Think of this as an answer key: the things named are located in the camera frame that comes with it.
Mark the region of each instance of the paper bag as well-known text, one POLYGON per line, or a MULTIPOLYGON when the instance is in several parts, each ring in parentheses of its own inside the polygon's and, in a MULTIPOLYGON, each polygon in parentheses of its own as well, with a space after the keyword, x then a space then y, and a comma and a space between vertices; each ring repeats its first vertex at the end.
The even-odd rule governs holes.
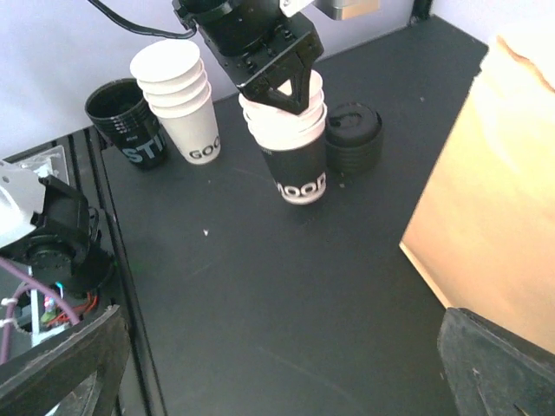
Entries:
POLYGON ((402 238, 444 306, 555 354, 555 30, 490 44, 402 238))

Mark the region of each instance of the wall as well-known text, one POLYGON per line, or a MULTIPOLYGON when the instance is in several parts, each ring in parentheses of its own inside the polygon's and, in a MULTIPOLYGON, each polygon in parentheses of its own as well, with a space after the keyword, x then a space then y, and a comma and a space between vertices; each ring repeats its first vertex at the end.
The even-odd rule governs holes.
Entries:
POLYGON ((432 14, 487 43, 497 28, 519 19, 553 15, 553 0, 434 0, 432 14))
MULTIPOLYGON (((405 26, 412 3, 384 0, 376 13, 347 23, 313 7, 305 14, 330 55, 405 26)), ((106 4, 131 21, 182 30, 171 0, 106 4)), ((0 39, 0 158, 89 126, 82 110, 87 96, 104 82, 130 76, 134 54, 157 41, 120 29, 86 0, 2 0, 0 39)), ((202 38, 194 41, 201 45, 214 98, 233 94, 202 38)))

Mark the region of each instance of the black table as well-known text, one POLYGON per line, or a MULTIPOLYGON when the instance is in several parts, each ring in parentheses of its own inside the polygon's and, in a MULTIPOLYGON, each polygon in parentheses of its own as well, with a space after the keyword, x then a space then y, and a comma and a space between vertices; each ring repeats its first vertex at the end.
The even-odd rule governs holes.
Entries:
POLYGON ((208 166, 103 152, 170 415, 456 414, 444 309, 398 244, 485 52, 432 18, 319 62, 329 107, 376 107, 387 137, 311 206, 280 199, 237 97, 208 166))

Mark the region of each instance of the stack of white cups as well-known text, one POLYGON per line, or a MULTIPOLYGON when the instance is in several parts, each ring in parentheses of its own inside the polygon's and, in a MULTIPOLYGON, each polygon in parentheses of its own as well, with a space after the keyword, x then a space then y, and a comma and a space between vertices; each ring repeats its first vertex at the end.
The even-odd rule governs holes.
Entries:
MULTIPOLYGON (((311 71, 309 106, 300 115, 239 95, 249 131, 263 152, 278 191, 291 204, 310 204, 326 189, 323 132, 328 108, 322 88, 322 76, 311 71)), ((290 95, 291 83, 286 82, 279 90, 290 95)))
POLYGON ((218 124, 199 47, 187 40, 156 42, 134 57, 130 70, 183 157, 194 165, 216 159, 218 124))

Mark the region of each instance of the purple cable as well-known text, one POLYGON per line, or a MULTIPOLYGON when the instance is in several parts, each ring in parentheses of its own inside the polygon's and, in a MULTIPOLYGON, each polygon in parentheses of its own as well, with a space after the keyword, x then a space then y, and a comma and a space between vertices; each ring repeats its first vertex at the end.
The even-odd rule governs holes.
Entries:
MULTIPOLYGON (((36 289, 42 292, 43 295, 53 298, 60 309, 68 316, 69 321, 72 325, 77 325, 80 322, 79 316, 77 316, 73 308, 71 308, 71 306, 69 306, 69 304, 64 301, 54 290, 38 282, 27 273, 22 272, 16 266, 10 263, 10 261, 6 260, 3 257, 0 257, 0 267, 13 276, 17 277, 22 282, 26 283, 25 286, 16 290, 14 298, 19 299, 19 296, 21 296, 27 290, 36 289)), ((10 303, 10 305, 6 309, 6 319, 10 319, 11 317, 13 317, 15 308, 16 305, 14 303, 10 303)), ((9 323, 4 325, 3 327, 2 347, 0 349, 0 365, 4 364, 8 360, 8 354, 10 351, 11 327, 12 325, 9 323)))

